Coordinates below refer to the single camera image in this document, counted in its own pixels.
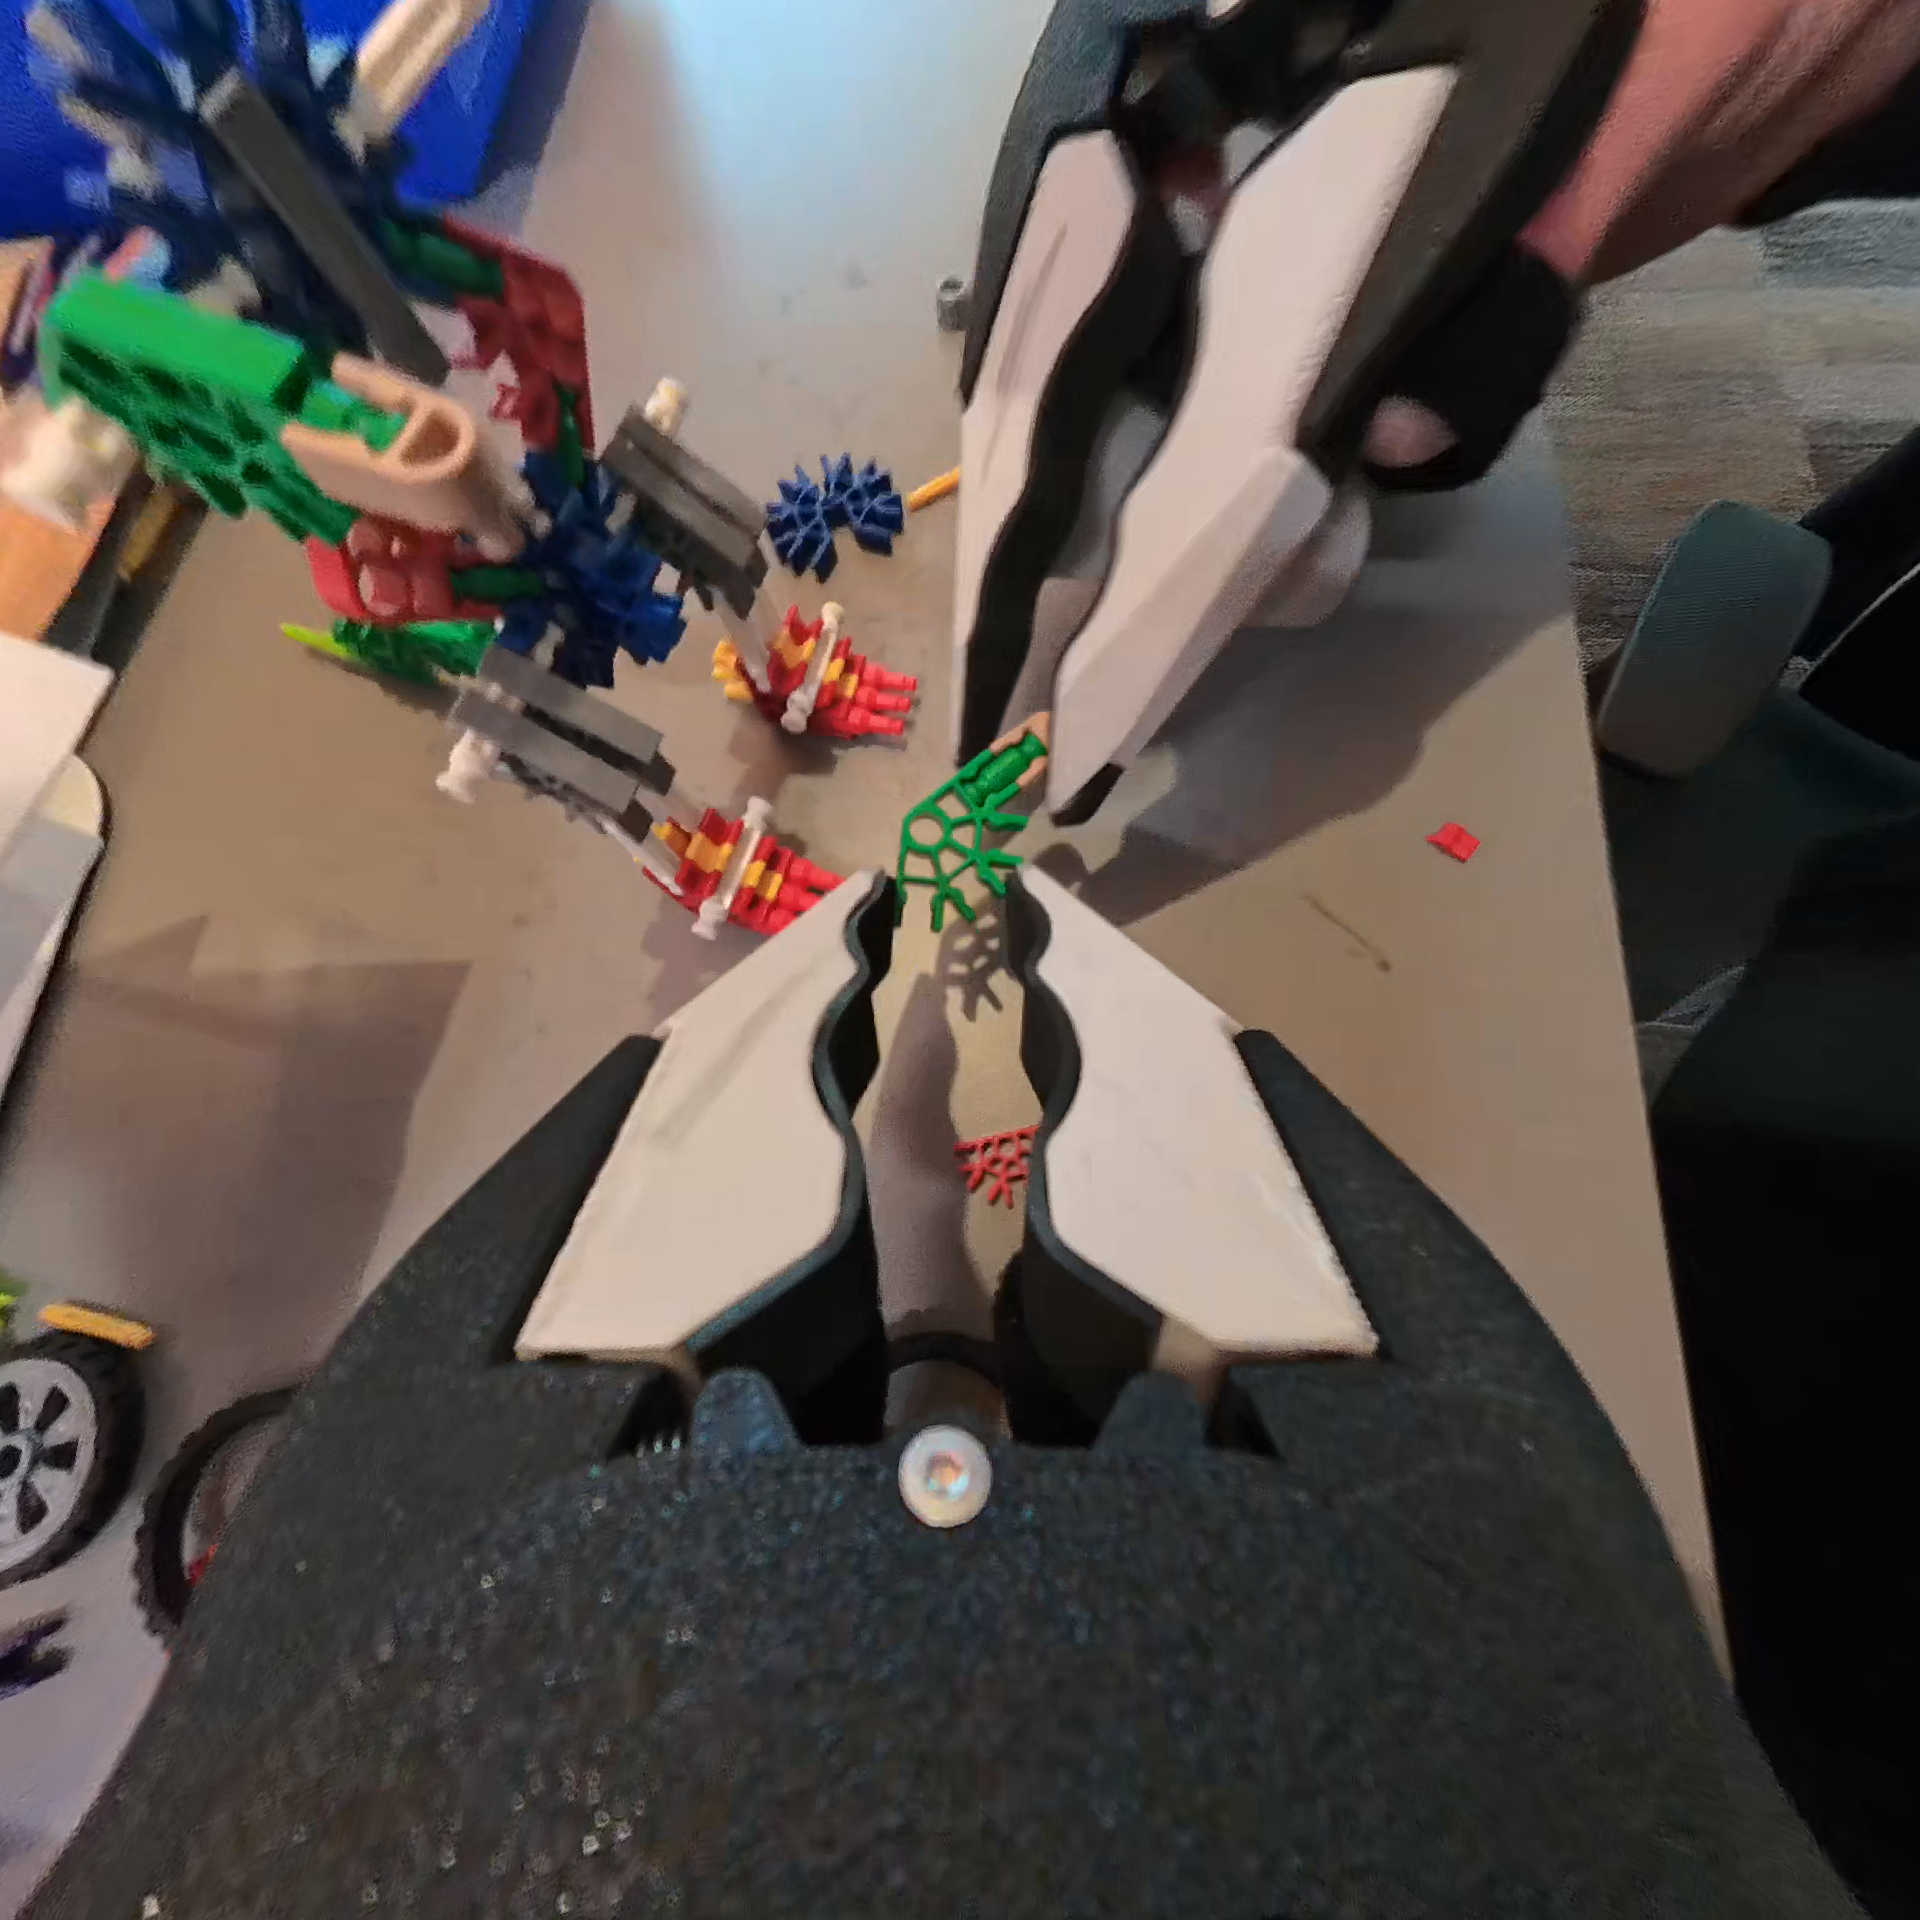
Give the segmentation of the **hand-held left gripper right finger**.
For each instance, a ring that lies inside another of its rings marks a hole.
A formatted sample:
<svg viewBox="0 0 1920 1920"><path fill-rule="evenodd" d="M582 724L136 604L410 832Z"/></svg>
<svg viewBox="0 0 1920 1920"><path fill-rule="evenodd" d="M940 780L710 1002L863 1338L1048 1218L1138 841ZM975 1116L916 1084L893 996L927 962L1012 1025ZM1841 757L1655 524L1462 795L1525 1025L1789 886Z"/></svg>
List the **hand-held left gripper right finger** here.
<svg viewBox="0 0 1920 1920"><path fill-rule="evenodd" d="M1374 1358L1249 1032L1041 870L1002 924L1041 1109L1014 1308L1046 1392L1116 1403L1166 1374L1213 1403L1240 1365Z"/></svg>

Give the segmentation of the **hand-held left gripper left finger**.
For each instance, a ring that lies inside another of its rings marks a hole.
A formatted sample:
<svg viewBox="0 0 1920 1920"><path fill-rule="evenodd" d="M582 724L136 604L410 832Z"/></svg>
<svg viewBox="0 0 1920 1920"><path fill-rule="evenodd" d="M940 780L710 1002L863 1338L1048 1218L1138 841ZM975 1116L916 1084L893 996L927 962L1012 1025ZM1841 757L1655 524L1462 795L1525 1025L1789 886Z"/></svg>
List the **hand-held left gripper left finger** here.
<svg viewBox="0 0 1920 1920"><path fill-rule="evenodd" d="M759 1369L801 1398L880 1322L855 1129L896 886L857 870L655 1032L517 1332L518 1361Z"/></svg>

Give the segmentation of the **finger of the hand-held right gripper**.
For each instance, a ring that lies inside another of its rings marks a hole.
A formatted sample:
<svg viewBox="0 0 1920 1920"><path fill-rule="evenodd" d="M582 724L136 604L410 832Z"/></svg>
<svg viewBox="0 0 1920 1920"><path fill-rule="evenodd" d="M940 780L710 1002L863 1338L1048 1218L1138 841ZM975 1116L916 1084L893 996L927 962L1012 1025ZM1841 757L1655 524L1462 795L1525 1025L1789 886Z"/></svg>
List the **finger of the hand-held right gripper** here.
<svg viewBox="0 0 1920 1920"><path fill-rule="evenodd" d="M1034 642L1121 379L1164 329L1164 216L1112 132L1057 142L962 412L953 565L954 762L989 748Z"/></svg>
<svg viewBox="0 0 1920 1920"><path fill-rule="evenodd" d="M1408 67L1329 94L1229 193L1188 378L1119 505L1105 581L1052 694L1046 817L1077 825L1329 512L1305 405L1455 82Z"/></svg>

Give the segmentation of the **green fan-shaped connector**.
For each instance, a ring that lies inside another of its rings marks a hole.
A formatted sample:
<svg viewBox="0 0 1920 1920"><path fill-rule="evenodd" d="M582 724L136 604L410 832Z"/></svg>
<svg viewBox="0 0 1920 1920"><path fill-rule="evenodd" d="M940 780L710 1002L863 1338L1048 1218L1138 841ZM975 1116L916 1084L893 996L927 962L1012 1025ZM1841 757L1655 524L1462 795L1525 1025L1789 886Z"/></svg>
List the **green fan-shaped connector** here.
<svg viewBox="0 0 1920 1920"><path fill-rule="evenodd" d="M973 893L1005 898L1008 877L1021 866L1008 844L1024 828L1021 802L1041 777L1048 721L1031 716L989 748L962 762L897 825L893 908L896 926L921 904L927 928L942 933L951 916L975 924Z"/></svg>

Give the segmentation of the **tan connector piece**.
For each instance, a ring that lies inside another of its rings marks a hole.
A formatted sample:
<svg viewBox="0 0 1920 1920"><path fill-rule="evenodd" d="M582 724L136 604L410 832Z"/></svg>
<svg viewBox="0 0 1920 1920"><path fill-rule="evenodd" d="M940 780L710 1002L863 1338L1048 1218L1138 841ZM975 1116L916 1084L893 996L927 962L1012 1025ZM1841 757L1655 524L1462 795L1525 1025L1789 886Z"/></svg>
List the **tan connector piece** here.
<svg viewBox="0 0 1920 1920"><path fill-rule="evenodd" d="M537 515L533 492L454 397L350 353L330 360L329 382L394 417L400 433L380 450L327 453L320 468L302 454L324 492L389 521L466 537L486 563L526 552Z"/></svg>

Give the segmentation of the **colourful toy construction model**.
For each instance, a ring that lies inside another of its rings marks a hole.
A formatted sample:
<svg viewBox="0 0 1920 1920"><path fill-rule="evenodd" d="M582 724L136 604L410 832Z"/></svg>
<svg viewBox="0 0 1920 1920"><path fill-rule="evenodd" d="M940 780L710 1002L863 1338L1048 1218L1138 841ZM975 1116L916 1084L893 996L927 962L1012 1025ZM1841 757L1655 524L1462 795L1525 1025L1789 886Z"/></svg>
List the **colourful toy construction model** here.
<svg viewBox="0 0 1920 1920"><path fill-rule="evenodd" d="M700 938L769 938L841 881L765 801L696 802L607 691L696 609L712 682L773 730L900 736L916 680L836 604L781 609L767 569L824 582L841 533L887 555L904 504L847 454L757 504L685 444L668 378L597 438L575 282L400 193L400 125L486 14L383 4L324 54L302 4L24 4L26 80L98 152L118 248L38 310L4 492L74 521L144 468L270 521L334 613L289 637L449 698L439 794L548 801Z"/></svg>

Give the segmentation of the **person's right hand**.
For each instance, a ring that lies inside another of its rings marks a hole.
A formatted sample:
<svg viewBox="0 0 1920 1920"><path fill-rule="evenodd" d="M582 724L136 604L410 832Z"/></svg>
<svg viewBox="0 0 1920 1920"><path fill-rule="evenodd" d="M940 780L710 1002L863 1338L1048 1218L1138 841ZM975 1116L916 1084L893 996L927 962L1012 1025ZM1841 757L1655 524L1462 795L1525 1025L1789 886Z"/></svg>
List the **person's right hand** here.
<svg viewBox="0 0 1920 1920"><path fill-rule="evenodd" d="M1914 68L1914 3L1655 3L1520 248L1569 286L1728 226Z"/></svg>

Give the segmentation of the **blue snowflake connector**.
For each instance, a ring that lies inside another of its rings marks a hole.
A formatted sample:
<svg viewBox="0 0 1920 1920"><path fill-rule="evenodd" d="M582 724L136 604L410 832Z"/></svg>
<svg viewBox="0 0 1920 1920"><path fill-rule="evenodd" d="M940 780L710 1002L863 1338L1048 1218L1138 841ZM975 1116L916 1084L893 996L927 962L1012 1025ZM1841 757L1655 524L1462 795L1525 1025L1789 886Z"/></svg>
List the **blue snowflake connector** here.
<svg viewBox="0 0 1920 1920"><path fill-rule="evenodd" d="M904 499L893 475L877 462L855 464L847 453L822 458L818 475L797 466L762 510L774 561L820 585L836 566L836 537L847 534L863 553L889 557L902 531Z"/></svg>

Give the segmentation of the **black toy tire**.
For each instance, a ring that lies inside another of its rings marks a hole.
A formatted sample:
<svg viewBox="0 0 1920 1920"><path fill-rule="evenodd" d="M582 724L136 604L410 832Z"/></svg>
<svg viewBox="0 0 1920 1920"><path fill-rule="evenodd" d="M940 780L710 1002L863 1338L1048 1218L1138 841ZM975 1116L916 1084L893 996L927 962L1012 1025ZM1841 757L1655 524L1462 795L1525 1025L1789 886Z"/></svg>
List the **black toy tire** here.
<svg viewBox="0 0 1920 1920"><path fill-rule="evenodd" d="M152 1478L135 1529L132 1569L138 1613L161 1649L177 1641L229 1524L309 1384L311 1376L297 1376L213 1410Z"/></svg>
<svg viewBox="0 0 1920 1920"><path fill-rule="evenodd" d="M127 1497L146 1435L138 1358L79 1332L1 1355L1 1587L82 1552Z"/></svg>

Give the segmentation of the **blue plastic bin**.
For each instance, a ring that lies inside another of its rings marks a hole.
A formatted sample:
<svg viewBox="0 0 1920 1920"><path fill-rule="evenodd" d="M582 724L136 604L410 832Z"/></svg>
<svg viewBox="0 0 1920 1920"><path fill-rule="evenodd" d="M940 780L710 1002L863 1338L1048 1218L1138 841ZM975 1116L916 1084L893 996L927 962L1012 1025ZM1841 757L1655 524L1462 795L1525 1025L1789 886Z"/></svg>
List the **blue plastic bin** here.
<svg viewBox="0 0 1920 1920"><path fill-rule="evenodd" d="M1 4L1 238L89 226L101 146L71 125L24 35L24 3ZM397 123L400 193L410 204L469 201L522 139L540 142L564 89L585 4L493 3Z"/></svg>

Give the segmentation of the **green and lime connector cluster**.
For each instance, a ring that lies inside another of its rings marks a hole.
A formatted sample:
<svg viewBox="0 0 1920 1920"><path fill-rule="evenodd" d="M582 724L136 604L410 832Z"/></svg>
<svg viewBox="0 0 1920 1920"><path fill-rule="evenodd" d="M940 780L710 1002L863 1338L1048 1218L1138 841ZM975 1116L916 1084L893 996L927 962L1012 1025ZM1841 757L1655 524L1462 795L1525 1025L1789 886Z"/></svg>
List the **green and lime connector cluster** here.
<svg viewBox="0 0 1920 1920"><path fill-rule="evenodd" d="M493 640L502 589L458 534L368 515L300 462L390 445L394 417L329 382L335 354L297 337L135 282L85 273L38 324L50 397L118 426L138 460L210 510L260 516L300 544L335 614L320 649L417 686L471 682Z"/></svg>

